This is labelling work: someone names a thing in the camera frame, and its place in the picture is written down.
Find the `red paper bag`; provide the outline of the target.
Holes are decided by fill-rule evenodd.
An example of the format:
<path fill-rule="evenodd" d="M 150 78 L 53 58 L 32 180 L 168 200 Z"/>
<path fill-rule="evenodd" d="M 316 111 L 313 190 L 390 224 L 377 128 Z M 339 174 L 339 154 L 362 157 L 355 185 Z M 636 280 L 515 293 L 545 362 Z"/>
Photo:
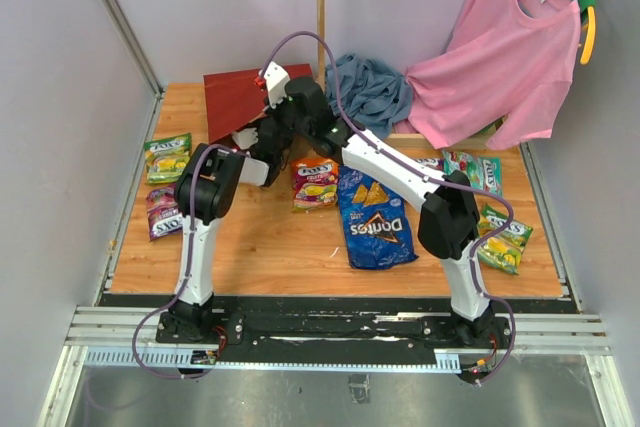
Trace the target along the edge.
<path fill-rule="evenodd" d="M 266 92 L 256 85 L 257 77 L 257 69 L 203 76 L 210 143 L 238 131 L 260 116 Z"/>

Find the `orange Fox's candy bag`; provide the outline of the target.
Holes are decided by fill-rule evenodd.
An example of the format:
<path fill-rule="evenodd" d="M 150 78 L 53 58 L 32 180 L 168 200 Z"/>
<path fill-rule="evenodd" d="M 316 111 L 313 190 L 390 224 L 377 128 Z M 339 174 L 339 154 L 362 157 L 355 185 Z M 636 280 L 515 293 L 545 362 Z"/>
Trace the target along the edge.
<path fill-rule="evenodd" d="M 303 158 L 291 163 L 293 211 L 307 212 L 337 202 L 338 164 L 326 158 Z"/>

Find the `green white snack bag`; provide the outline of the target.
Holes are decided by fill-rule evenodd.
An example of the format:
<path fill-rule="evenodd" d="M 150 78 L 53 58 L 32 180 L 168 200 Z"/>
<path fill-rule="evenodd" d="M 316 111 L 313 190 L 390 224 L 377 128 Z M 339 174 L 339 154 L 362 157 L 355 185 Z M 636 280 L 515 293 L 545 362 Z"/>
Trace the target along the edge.
<path fill-rule="evenodd" d="M 145 142 L 146 183 L 160 185 L 176 182 L 190 160 L 191 146 L 190 133 Z"/>

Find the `blue Doritos chip bag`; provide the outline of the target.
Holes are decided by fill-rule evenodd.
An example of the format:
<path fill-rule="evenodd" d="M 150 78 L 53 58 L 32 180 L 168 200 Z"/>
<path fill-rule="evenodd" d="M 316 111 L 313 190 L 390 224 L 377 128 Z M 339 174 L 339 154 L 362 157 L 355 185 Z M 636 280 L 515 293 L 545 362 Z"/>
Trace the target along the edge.
<path fill-rule="evenodd" d="M 387 270 L 418 259 L 404 200 L 388 187 L 342 166 L 338 206 L 352 268 Z"/>

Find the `purple snack bag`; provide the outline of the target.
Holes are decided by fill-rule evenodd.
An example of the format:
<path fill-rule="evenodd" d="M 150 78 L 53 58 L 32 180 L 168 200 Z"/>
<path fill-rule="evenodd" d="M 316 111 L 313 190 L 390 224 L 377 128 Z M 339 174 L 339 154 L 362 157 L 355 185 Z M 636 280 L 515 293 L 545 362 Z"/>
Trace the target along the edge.
<path fill-rule="evenodd" d="M 444 160 L 442 158 L 416 158 L 416 162 L 421 164 L 422 166 L 443 172 L 444 171 Z"/>

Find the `purple Fox's candy bag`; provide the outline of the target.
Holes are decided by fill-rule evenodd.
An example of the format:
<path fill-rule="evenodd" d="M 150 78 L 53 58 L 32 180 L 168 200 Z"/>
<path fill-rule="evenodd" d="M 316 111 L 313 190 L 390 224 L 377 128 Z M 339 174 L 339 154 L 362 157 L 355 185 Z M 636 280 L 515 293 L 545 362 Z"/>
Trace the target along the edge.
<path fill-rule="evenodd" d="M 150 241 L 182 231 L 182 215 L 174 199 L 173 184 L 151 190 L 145 202 Z"/>

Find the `green candy snack bag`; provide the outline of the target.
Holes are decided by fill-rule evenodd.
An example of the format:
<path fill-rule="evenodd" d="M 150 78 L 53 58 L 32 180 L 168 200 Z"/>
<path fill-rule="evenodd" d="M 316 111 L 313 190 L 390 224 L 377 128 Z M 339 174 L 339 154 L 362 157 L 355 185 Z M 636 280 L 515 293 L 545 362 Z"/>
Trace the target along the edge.
<path fill-rule="evenodd" d="M 447 175 L 460 171 L 467 176 L 473 188 L 502 195 L 502 165 L 499 158 L 446 150 L 442 151 L 442 155 L 443 168 Z"/>

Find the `green yellow Fox's candy bag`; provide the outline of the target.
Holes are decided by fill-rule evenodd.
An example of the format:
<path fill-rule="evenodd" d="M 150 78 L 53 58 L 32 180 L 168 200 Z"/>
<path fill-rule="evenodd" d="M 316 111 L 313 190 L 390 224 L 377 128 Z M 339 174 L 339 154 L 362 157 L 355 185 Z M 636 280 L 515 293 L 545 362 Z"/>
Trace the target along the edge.
<path fill-rule="evenodd" d="M 485 203 L 480 211 L 478 231 L 480 236 L 501 227 L 507 216 Z M 523 252 L 533 228 L 517 220 L 497 235 L 487 239 L 477 251 L 479 260 L 502 272 L 518 275 Z"/>

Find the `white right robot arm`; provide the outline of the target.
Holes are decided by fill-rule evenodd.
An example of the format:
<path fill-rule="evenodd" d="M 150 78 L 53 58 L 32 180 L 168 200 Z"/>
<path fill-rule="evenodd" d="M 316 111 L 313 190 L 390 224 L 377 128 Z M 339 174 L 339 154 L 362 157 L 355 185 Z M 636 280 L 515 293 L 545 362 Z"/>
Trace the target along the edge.
<path fill-rule="evenodd" d="M 430 169 L 378 139 L 370 130 L 333 114 L 321 87 L 310 77 L 276 79 L 263 74 L 265 112 L 285 130 L 305 138 L 322 157 L 358 170 L 399 194 L 419 214 L 418 240 L 439 258 L 451 293 L 455 339 L 474 347 L 503 334 L 495 320 L 497 297 L 484 287 L 477 250 L 476 190 L 461 172 Z"/>

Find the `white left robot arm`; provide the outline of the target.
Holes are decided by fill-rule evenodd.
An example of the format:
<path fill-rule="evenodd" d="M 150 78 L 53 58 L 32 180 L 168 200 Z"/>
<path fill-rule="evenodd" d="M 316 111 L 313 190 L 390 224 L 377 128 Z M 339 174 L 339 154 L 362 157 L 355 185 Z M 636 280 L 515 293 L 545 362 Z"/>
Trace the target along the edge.
<path fill-rule="evenodd" d="M 241 184 L 268 187 L 285 163 L 292 138 L 277 123 L 262 118 L 236 133 L 236 150 L 199 144 L 174 187 L 182 219 L 179 281 L 156 340 L 204 343 L 220 333 L 222 317 L 214 312 L 212 265 L 218 232 Z"/>

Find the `blue crumpled shirt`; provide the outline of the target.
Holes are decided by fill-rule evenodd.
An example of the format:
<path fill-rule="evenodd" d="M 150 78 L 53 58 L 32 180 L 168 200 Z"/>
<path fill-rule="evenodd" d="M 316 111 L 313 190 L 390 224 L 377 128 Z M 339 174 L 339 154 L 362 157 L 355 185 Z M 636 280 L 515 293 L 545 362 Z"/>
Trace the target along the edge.
<path fill-rule="evenodd" d="M 353 53 L 339 57 L 336 67 L 325 69 L 326 98 L 336 116 L 340 115 L 340 98 L 345 114 L 380 139 L 386 139 L 395 124 L 408 118 L 413 90 L 399 71 L 381 60 Z"/>

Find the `pink t-shirt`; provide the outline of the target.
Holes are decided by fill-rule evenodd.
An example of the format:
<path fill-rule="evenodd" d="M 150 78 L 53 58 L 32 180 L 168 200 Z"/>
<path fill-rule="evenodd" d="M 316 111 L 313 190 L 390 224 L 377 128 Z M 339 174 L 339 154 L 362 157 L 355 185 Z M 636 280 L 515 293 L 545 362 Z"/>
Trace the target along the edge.
<path fill-rule="evenodd" d="M 492 150 L 550 137 L 580 37 L 575 0 L 465 0 L 445 53 L 406 71 L 414 91 L 406 127 L 435 148 L 497 120 Z"/>

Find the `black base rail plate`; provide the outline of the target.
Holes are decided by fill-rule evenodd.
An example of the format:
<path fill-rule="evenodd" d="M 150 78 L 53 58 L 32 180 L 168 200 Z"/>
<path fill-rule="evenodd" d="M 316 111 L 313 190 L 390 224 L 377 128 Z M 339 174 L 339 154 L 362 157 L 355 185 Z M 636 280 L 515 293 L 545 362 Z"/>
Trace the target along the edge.
<path fill-rule="evenodd" d="M 564 354 L 584 321 L 502 306 L 487 326 L 454 318 L 442 299 L 218 297 L 200 319 L 117 305 L 80 308 L 70 340 L 92 360 L 173 368 L 410 370 L 484 375 L 506 352 Z"/>

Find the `aluminium corner post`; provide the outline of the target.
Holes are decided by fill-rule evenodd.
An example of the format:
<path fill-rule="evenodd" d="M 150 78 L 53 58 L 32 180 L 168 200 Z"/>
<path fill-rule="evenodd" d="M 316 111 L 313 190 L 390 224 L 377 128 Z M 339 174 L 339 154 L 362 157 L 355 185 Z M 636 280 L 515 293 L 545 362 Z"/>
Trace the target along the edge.
<path fill-rule="evenodd" d="M 146 84 L 156 97 L 161 97 L 165 88 L 134 33 L 120 2 L 118 0 L 102 0 L 102 2 Z"/>

